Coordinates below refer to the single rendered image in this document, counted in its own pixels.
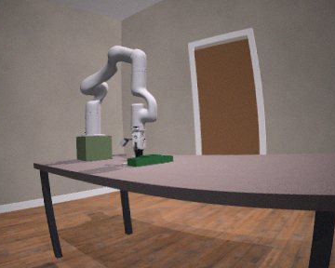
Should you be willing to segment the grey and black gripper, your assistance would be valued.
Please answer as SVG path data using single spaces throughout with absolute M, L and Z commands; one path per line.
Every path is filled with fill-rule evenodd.
M 143 132 L 132 132 L 133 133 L 133 142 L 132 143 L 133 143 L 133 149 L 134 149 L 136 157 L 140 157 L 140 155 L 143 155 L 143 149 L 146 148 L 144 132 L 145 131 L 143 131 Z

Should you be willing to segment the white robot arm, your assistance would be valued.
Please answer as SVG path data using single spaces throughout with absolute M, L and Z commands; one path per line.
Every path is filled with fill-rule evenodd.
M 95 96 L 95 100 L 86 104 L 86 135 L 81 135 L 81 137 L 105 136 L 101 135 L 101 102 L 108 93 L 108 85 L 105 82 L 117 72 L 119 61 L 132 62 L 131 93 L 133 96 L 145 98 L 148 103 L 148 110 L 145 110 L 145 104 L 131 105 L 131 131 L 143 132 L 146 130 L 146 123 L 156 121 L 156 101 L 146 90 L 145 53 L 139 49 L 115 46 L 108 52 L 108 61 L 100 71 L 81 83 L 80 90 L 83 94 Z

